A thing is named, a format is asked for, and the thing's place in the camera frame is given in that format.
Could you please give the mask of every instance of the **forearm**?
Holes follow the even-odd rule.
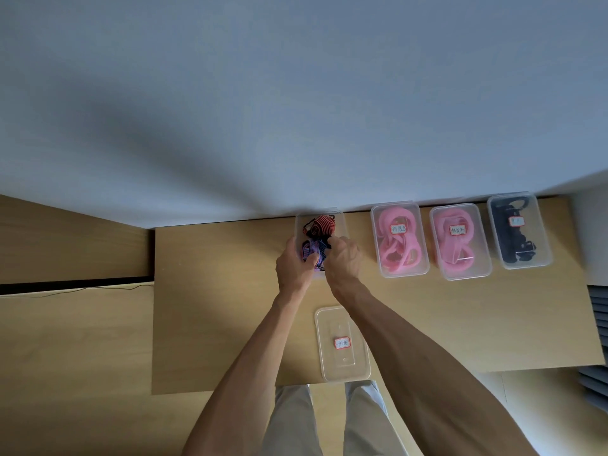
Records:
[[[184,456],[241,456],[259,451],[298,297],[291,292],[278,294],[211,395],[186,442]]]
[[[355,278],[332,291],[365,337],[425,456],[537,456],[500,402],[439,344]]]

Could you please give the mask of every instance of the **person's right arm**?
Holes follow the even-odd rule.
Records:
[[[365,337],[397,411],[423,454],[538,456],[475,376],[359,281],[357,244],[345,237],[332,237],[330,244],[327,282]]]

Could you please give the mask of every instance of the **clear plastic box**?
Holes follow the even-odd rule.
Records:
[[[380,273],[385,278],[420,276],[429,271],[420,207],[411,201],[371,209]]]
[[[331,230],[331,221],[334,222],[333,230]],[[313,252],[319,253],[320,258],[315,266],[315,276],[325,276],[323,261],[325,260],[325,250],[330,247],[327,243],[329,237],[327,233],[337,237],[348,237],[344,213],[336,209],[327,209],[296,215],[295,251],[302,260],[306,260],[305,258]]]
[[[314,315],[321,374],[328,383],[361,381],[371,376],[367,343],[342,306],[324,307]]]
[[[488,276],[492,260],[479,208],[473,203],[430,211],[437,264],[446,280]]]
[[[488,214],[504,268],[524,269],[551,264],[553,255],[534,194],[494,195],[488,199]]]

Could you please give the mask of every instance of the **wooden surface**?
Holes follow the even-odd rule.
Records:
[[[0,195],[0,284],[151,276],[150,233]]]
[[[150,395],[152,310],[148,284],[0,297],[2,454],[178,456],[210,392]],[[372,364],[393,426],[421,456]],[[585,403],[575,371],[477,377],[541,456],[606,454],[608,416]],[[344,386],[311,392],[323,454],[342,456]]]
[[[478,372],[597,364],[603,355],[567,199],[540,201],[554,262],[506,270],[494,253],[485,278],[446,281],[434,258],[429,208],[422,208],[428,274],[383,278],[370,215],[346,214],[364,255],[361,280],[398,314]],[[486,217],[484,205],[480,205]],[[278,285],[275,259],[293,218],[156,230],[152,391],[213,390],[266,314]],[[489,227],[486,236],[492,237]],[[313,314],[336,305],[312,283],[289,335],[277,383],[320,383]]]

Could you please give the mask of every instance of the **wire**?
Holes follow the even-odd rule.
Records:
[[[154,286],[154,285],[153,284],[138,284],[137,286],[134,286],[133,288],[112,288],[109,286],[88,286],[86,288],[73,289],[72,291],[57,291],[56,293],[45,294],[43,296],[20,296],[20,295],[13,295],[13,294],[4,294],[4,295],[0,296],[0,299],[5,299],[5,298],[9,298],[9,297],[22,298],[22,299],[41,299],[43,297],[57,296],[58,294],[77,293],[78,291],[82,291],[84,289],[122,289],[125,291],[132,291],[134,289],[139,288],[140,286]]]

